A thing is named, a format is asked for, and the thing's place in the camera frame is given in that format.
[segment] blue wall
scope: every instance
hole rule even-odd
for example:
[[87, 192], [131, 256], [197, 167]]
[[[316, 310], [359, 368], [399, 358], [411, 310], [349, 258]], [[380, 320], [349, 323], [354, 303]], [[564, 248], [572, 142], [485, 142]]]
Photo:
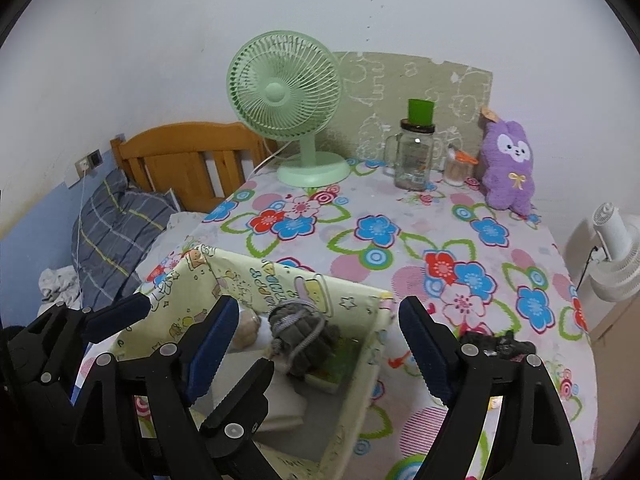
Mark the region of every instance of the blue wall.
[[[115, 167], [113, 153], [84, 178], [84, 199]], [[71, 229], [80, 210], [82, 180], [55, 187], [0, 240], [0, 314], [2, 324], [27, 325], [35, 319], [42, 295], [40, 273], [71, 265]]]

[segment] fabric storage bin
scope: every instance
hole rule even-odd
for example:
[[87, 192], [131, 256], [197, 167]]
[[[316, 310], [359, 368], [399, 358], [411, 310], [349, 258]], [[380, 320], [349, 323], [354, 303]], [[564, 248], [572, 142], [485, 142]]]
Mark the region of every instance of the fabric storage bin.
[[284, 480], [339, 479], [352, 455], [378, 378], [394, 310], [392, 293], [202, 244], [185, 253], [164, 280], [156, 283], [140, 288], [151, 300], [148, 316], [121, 332], [111, 348], [119, 360], [147, 356], [164, 343], [180, 341], [187, 328], [202, 321], [222, 294], [265, 313], [282, 300], [307, 298], [330, 323], [340, 327], [342, 336], [361, 342], [334, 435], [319, 462], [257, 443]]

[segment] tablecloth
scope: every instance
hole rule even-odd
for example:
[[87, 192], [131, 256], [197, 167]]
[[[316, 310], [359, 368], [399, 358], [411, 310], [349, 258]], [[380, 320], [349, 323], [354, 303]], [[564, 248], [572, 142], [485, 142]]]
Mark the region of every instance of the tablecloth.
[[[286, 186], [266, 168], [212, 211], [196, 241], [417, 296], [454, 334], [513, 330], [545, 362], [574, 433], [583, 478], [596, 431], [596, 375], [580, 302], [539, 215], [487, 207], [479, 183], [452, 187], [432, 173], [424, 192], [393, 184], [379, 161], [348, 160], [344, 181], [322, 189]], [[149, 276], [161, 280], [174, 251]], [[348, 298], [341, 308], [349, 308]], [[345, 473], [350, 480], [409, 480], [446, 409], [425, 387], [397, 321]], [[480, 478], [495, 434], [489, 409], [470, 478]]]

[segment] white fan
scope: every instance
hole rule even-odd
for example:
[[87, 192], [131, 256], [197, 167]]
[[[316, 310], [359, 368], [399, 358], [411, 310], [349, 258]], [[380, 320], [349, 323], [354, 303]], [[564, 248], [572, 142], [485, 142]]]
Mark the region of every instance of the white fan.
[[595, 229], [605, 257], [590, 265], [591, 287], [601, 300], [617, 303], [640, 290], [640, 218], [620, 216], [606, 202], [593, 213]]

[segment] wooden bed frame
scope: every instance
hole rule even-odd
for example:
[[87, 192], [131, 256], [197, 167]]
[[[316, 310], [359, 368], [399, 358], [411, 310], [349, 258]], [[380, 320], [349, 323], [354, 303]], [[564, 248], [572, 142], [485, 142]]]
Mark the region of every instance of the wooden bed frame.
[[[276, 150], [268, 140], [269, 149]], [[145, 191], [172, 188], [188, 211], [208, 213], [244, 184], [241, 151], [254, 167], [268, 156], [262, 138], [242, 123], [175, 123], [158, 126], [129, 140], [111, 141], [113, 156], [130, 180]], [[216, 196], [205, 163], [211, 152], [225, 196]]]

